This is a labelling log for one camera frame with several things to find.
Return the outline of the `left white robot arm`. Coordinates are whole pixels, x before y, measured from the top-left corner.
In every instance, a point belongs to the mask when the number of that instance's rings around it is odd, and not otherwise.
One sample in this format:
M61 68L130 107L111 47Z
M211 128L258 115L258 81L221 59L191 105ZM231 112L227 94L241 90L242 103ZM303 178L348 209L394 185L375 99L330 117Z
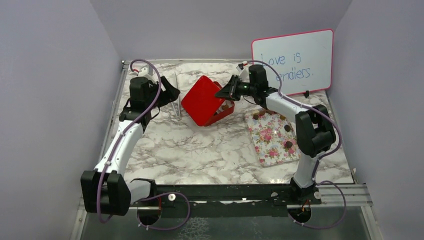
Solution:
M93 170L81 175L83 203L88 213L124 216L138 200L147 206L157 200L153 180L140 178L127 183L125 169L136 143L153 119L151 110L176 101L180 91L165 76L159 82L138 76L130 80L129 92L108 150Z

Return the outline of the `red box lid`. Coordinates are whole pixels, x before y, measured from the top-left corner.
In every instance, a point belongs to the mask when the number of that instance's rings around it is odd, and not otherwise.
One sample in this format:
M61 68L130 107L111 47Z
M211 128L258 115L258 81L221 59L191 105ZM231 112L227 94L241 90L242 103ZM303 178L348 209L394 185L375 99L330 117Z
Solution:
M184 96L181 105L196 125L206 127L224 117L222 112L217 112L224 100L215 97L221 89L218 82L203 75Z

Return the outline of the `metal serving tongs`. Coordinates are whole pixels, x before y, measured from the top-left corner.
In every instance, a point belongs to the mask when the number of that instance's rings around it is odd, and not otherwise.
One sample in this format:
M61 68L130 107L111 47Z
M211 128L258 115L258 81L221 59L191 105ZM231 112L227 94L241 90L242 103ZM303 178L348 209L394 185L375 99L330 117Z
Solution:
M174 80L174 87L177 90L179 90L179 81L178 81L178 76L176 72L174 72L173 80ZM180 119L181 118L180 93L177 95L176 100L172 103L172 108L174 110L175 116Z

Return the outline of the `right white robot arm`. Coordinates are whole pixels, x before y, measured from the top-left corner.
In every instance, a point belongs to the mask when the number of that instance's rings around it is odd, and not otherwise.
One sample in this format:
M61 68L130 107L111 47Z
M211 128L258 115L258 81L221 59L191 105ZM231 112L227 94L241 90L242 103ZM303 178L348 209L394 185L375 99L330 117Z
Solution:
M239 75L232 75L214 96L229 101L250 96L262 108L294 122L300 160L290 180L288 196L292 202L300 204L314 193L319 160L337 140L334 122L324 105L304 104L269 86L263 64L243 62L238 64L237 70Z

